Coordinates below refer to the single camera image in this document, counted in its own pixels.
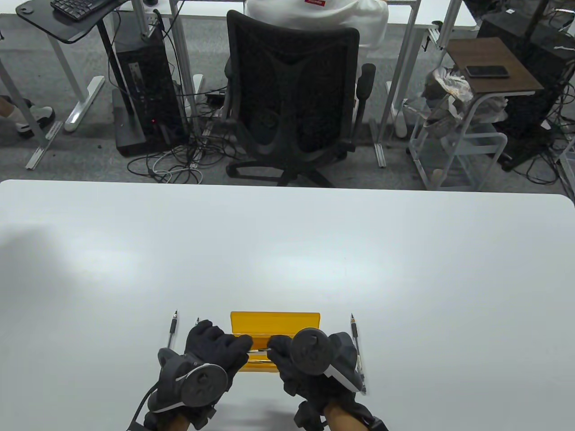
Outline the person's right hand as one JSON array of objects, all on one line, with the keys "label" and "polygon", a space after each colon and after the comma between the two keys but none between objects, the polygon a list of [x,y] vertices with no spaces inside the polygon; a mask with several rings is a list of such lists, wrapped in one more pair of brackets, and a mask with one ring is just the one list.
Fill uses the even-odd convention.
[{"label": "person's right hand", "polygon": [[368,417],[368,409],[355,400],[355,392],[345,388],[333,377],[313,376],[300,371],[290,357],[292,339],[288,336],[272,336],[268,342],[267,357],[275,363],[283,382],[284,390],[290,396],[301,396],[312,410],[324,414],[331,404],[343,408],[353,415]]}]

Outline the person's left hand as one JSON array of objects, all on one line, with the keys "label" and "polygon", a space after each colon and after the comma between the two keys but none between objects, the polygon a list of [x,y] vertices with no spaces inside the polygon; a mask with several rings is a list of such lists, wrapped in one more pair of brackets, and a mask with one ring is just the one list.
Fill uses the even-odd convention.
[{"label": "person's left hand", "polygon": [[162,348],[158,353],[161,372],[148,400],[145,427],[159,431],[205,427],[246,365],[252,346],[251,336],[225,333],[203,320],[189,331],[182,355]]}]

